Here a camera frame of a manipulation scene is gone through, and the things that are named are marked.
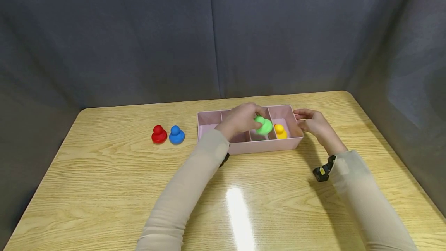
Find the black wrist sensor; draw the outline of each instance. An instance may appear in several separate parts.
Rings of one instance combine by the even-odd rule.
[[[226,157],[224,158],[223,162],[218,167],[221,168],[221,166],[223,166],[224,162],[226,162],[228,159],[229,159],[229,152],[226,153]]]
[[[331,169],[333,168],[334,161],[336,157],[334,155],[328,157],[328,163],[323,165],[322,167],[316,168],[313,170],[313,174],[316,177],[318,182],[327,181],[329,178],[329,173],[331,172]]]

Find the person's left hand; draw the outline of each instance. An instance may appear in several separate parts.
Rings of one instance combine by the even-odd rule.
[[[215,130],[220,131],[229,141],[238,133],[262,127],[261,123],[254,121],[258,114],[266,116],[261,106],[255,103],[243,103],[232,109],[228,116],[215,127]]]

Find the red rubber duck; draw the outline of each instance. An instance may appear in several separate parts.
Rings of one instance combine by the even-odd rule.
[[[165,140],[167,140],[166,130],[161,125],[153,127],[152,141],[154,143],[163,143]]]

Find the yellow rubber duck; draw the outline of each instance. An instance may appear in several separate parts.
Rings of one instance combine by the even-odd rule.
[[[276,135],[278,139],[287,139],[288,134],[286,133],[284,127],[281,124],[274,124],[274,130],[276,131]]]

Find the human hand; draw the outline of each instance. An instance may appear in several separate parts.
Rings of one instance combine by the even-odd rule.
[[[321,112],[299,109],[294,110],[293,113],[297,119],[297,125],[303,131],[313,134],[329,156],[348,150]]]
[[[255,103],[243,103],[232,109],[215,129],[220,131],[229,141],[238,133],[262,127],[261,123],[254,121],[258,114],[263,117],[266,116],[261,106]]]

